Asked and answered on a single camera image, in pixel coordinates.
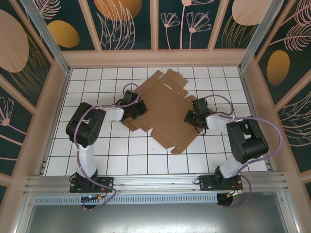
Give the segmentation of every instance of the gray metal floor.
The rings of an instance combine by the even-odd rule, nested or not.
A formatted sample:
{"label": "gray metal floor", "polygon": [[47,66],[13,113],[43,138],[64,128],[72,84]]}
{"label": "gray metal floor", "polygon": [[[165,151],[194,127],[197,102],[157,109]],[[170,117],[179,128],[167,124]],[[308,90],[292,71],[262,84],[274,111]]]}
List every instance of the gray metal floor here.
{"label": "gray metal floor", "polygon": [[[234,202],[247,197],[239,195]],[[34,206],[28,233],[285,233],[275,193],[254,193],[237,209],[215,203]]]}

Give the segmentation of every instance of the white grid mat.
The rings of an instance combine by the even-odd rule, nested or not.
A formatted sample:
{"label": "white grid mat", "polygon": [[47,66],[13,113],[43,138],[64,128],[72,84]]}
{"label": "white grid mat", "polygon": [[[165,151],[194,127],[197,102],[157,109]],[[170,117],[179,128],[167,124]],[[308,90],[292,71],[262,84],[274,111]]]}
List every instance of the white grid mat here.
{"label": "white grid mat", "polygon": [[[76,149],[65,128],[81,102],[92,105],[112,104],[123,97],[123,87],[141,85],[157,70],[169,68],[188,80],[185,89],[198,98],[210,94],[225,96],[233,103],[236,117],[250,115],[236,67],[149,67],[74,69],[53,137],[44,175],[71,175],[77,169]],[[230,112],[230,105],[221,98],[208,99],[209,108]],[[231,153],[227,135],[207,130],[198,136],[180,155],[164,149],[151,131],[130,132],[120,122],[105,122],[95,143],[95,162],[99,175],[146,175],[213,173]],[[251,164],[244,171],[267,171],[264,161]]]}

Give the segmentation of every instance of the yellow oval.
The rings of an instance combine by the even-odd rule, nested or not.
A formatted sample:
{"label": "yellow oval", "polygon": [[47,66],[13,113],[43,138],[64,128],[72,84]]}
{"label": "yellow oval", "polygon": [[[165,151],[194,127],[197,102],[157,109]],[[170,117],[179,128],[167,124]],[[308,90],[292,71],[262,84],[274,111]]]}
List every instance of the yellow oval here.
{"label": "yellow oval", "polygon": [[139,14],[142,5],[141,0],[94,0],[94,3],[106,18],[113,21],[125,21],[127,16],[122,16],[124,13],[122,14],[119,1],[125,11],[126,9],[129,10],[133,18]]}
{"label": "yellow oval", "polygon": [[0,67],[9,72],[20,72],[28,55],[28,39],[23,27],[9,13],[0,10]]}
{"label": "yellow oval", "polygon": [[49,23],[48,28],[57,44],[60,46],[72,48],[77,46],[80,42],[79,34],[75,28],[67,22],[56,20]]}
{"label": "yellow oval", "polygon": [[290,58],[287,53],[277,50],[269,58],[267,75],[269,82],[274,85],[280,85],[287,76],[290,69]]}
{"label": "yellow oval", "polygon": [[232,5],[233,19],[245,26],[259,24],[270,2],[271,0],[235,0]]}

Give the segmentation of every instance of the enclosure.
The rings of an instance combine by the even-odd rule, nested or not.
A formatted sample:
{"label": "enclosure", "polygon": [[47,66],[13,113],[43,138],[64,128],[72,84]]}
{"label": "enclosure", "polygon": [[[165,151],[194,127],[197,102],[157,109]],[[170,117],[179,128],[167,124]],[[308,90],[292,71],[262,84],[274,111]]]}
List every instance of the enclosure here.
{"label": "enclosure", "polygon": [[[310,15],[310,0],[2,0],[1,232],[309,232]],[[213,111],[232,104],[233,117],[275,124],[280,151],[242,170],[254,192],[246,205],[221,209],[221,191],[194,181],[232,155],[227,133],[207,130],[175,154],[152,129],[106,121],[94,161],[117,194],[84,212],[92,194],[69,192],[79,167],[70,119],[80,103],[114,104],[128,83],[168,70],[186,80],[186,97],[230,101],[208,98]],[[259,125],[267,156],[278,134]],[[248,197],[242,184],[233,204]]]}

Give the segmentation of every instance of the cardboard box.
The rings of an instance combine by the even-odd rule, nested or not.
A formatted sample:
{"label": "cardboard box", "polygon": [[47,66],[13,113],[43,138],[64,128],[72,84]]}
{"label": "cardboard box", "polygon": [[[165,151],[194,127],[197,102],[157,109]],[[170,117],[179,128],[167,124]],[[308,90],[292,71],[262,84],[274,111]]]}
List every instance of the cardboard box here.
{"label": "cardboard box", "polygon": [[195,96],[185,96],[187,84],[180,74],[169,69],[165,75],[157,71],[140,87],[141,99],[148,111],[139,118],[122,123],[131,131],[152,129],[151,136],[164,148],[174,147],[172,154],[182,153],[197,137],[195,128],[184,122],[188,110],[193,110]]}

